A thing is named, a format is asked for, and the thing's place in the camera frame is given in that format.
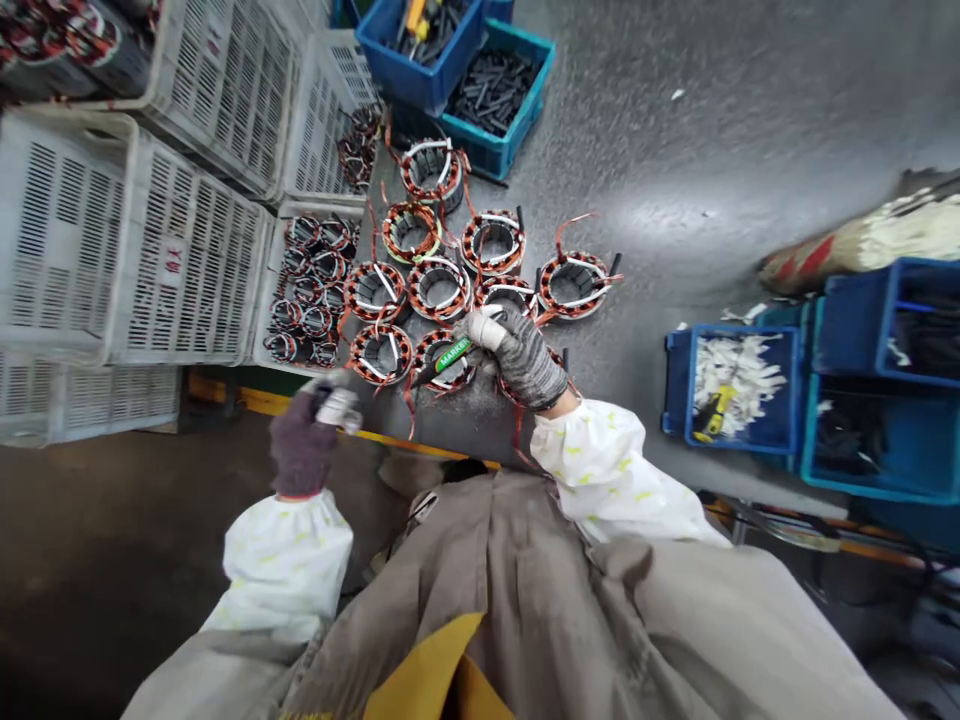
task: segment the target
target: purple work glove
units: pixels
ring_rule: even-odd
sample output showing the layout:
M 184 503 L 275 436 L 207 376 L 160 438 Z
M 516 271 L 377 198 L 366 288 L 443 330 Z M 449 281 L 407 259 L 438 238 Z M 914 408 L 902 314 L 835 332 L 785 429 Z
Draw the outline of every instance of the purple work glove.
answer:
M 359 414 L 352 410 L 356 395 L 341 387 L 321 390 L 321 386 L 316 380 L 307 383 L 287 412 L 270 423 L 270 454 L 277 462 L 273 487 L 282 497 L 305 499 L 323 490 L 337 447 L 337 428 L 350 432 L 359 426 Z

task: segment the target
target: gray work glove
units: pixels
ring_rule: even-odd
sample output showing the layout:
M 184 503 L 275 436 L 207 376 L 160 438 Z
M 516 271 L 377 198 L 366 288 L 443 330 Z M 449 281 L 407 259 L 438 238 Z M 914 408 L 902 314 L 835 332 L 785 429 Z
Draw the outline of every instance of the gray work glove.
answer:
M 337 428 L 360 426 L 357 396 L 336 371 L 311 380 L 290 400 L 287 412 L 270 424 L 270 454 L 277 462 L 278 495 L 306 499 L 323 490 L 337 447 Z
M 488 305 L 474 311 L 456 334 L 496 355 L 503 379 L 532 412 L 549 410 L 567 389 L 567 373 L 550 357 L 537 326 L 512 307 Z

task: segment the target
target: gray concrete floor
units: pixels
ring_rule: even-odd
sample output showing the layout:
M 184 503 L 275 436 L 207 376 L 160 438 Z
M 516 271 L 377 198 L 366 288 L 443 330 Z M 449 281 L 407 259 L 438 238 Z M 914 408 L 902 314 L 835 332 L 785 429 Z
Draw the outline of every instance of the gray concrete floor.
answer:
M 269 495 L 270 418 L 42 451 L 0 448 L 0 714 L 117 717 L 213 608 L 223 536 Z M 345 590 L 406 518 L 384 449 L 344 438 L 337 504 L 356 532 Z

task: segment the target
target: person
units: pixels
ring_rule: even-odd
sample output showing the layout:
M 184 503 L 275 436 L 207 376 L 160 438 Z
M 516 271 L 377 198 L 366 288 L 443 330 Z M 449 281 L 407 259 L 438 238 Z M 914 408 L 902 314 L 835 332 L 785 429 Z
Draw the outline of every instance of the person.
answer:
M 352 534 L 324 482 L 349 399 L 298 393 L 271 426 L 277 494 L 227 532 L 230 588 L 124 718 L 902 717 L 787 569 L 644 458 L 636 415 L 570 391 L 533 323 L 462 331 L 535 414 L 549 478 L 433 489 L 338 616 Z

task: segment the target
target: teal plastic bin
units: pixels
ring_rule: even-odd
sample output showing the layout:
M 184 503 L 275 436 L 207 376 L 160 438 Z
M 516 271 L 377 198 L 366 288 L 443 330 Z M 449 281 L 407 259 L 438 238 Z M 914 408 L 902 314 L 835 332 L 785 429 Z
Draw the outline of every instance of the teal plastic bin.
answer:
M 823 312 L 821 298 L 815 310 L 814 353 Z M 804 482 L 877 500 L 928 505 L 960 502 L 960 396 L 920 394 L 922 386 L 877 380 L 870 391 L 863 391 L 852 389 L 855 382 L 810 373 L 800 456 Z M 816 462 L 817 407 L 827 397 L 842 395 L 882 402 L 887 447 L 877 475 L 838 472 Z

